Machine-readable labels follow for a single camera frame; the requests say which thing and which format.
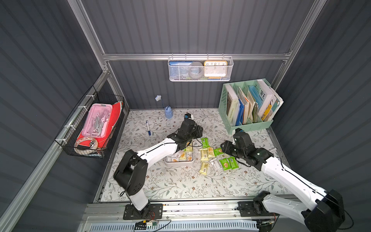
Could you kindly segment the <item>green cookie packet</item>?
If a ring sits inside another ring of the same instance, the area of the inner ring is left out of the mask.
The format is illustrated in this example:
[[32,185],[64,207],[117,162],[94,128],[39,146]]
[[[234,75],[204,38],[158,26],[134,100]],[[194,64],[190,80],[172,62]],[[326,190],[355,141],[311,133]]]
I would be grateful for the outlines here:
[[219,162],[220,162],[224,171],[227,171],[227,170],[231,169],[231,164],[230,164],[228,158],[220,159]]
[[238,162],[237,162],[237,160],[234,157],[228,158],[228,161],[230,163],[231,169],[234,170],[234,169],[238,169],[239,168]]

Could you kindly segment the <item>silver cookie packet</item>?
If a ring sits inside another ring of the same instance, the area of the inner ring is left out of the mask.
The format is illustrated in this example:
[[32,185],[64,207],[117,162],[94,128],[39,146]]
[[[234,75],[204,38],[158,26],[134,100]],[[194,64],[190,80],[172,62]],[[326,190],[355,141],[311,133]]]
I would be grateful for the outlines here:
[[222,169],[221,163],[219,162],[217,158],[210,160],[210,164],[212,165],[215,171]]

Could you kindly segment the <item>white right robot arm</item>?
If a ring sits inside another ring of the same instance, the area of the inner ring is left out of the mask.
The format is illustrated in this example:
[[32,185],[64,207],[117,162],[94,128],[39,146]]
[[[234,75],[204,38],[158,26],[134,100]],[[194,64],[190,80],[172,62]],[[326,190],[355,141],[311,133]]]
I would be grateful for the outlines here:
[[345,209],[341,194],[327,191],[300,176],[285,166],[265,148],[256,148],[248,133],[238,131],[233,141],[221,144],[223,153],[243,159],[248,165],[272,177],[291,193],[299,202],[261,192],[253,199],[257,215],[275,213],[302,223],[311,232],[336,232],[345,221]]

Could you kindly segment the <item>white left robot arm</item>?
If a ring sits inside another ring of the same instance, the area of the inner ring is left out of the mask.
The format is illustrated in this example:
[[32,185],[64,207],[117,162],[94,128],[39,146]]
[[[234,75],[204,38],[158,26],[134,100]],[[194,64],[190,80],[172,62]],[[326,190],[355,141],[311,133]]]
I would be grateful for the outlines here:
[[203,127],[192,119],[184,119],[181,127],[158,144],[141,150],[125,152],[114,172],[114,180],[122,187],[134,208],[143,211],[150,206],[145,196],[147,170],[161,159],[190,146],[190,142],[203,136]]

